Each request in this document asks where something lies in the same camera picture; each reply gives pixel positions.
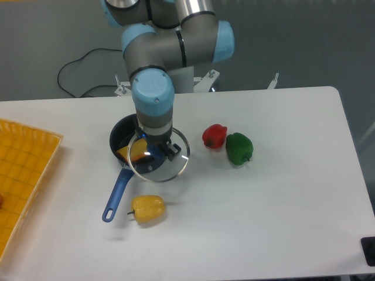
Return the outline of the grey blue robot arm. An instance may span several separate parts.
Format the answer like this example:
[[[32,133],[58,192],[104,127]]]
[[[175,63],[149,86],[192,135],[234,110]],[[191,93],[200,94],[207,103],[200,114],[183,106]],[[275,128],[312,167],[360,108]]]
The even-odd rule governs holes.
[[[231,25],[217,19],[212,1],[101,1],[121,36],[141,136],[169,157],[175,89],[169,71],[216,63],[234,53]]]

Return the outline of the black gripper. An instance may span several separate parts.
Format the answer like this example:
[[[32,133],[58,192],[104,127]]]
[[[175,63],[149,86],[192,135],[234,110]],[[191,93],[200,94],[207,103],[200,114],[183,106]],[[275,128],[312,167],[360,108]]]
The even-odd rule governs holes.
[[[171,141],[172,128],[167,124],[160,128],[150,128],[142,124],[135,127],[136,140],[143,139],[148,144],[162,146],[162,152],[172,162],[181,152],[181,147]]]

